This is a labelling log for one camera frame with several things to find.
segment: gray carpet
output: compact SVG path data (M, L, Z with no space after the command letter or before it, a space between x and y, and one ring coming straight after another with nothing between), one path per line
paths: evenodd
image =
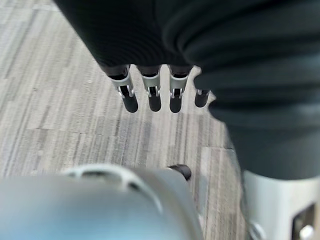
M159 168L185 163L207 240L242 240L239 173L222 123L194 106L193 69L182 110L151 112L137 69L139 103L121 98L49 0L0 0L0 175L39 175L87 163Z

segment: floor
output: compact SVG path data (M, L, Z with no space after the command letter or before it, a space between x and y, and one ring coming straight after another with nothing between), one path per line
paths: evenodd
M242 240L241 188L225 127L196 108L192 78L182 110L151 112L137 69L139 103L128 113L111 81L49 0L0 0L0 176L40 175L87 163L192 168L190 190L206 240Z

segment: striped carpet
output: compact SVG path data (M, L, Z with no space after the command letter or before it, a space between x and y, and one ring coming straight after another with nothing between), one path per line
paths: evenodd
M207 107L196 108L192 78L182 110L151 112L131 75L139 110L128 113L111 81L49 0L0 0L0 175L54 173L87 163L161 168L185 163L206 240L242 240L241 188L232 144Z

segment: black rubber sleeve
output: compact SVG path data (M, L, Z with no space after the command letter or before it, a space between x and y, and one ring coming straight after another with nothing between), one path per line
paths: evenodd
M165 48L153 0L54 0L102 67L188 65Z
M320 1L157 0L165 46L202 68L198 89L226 123L240 166L320 175Z

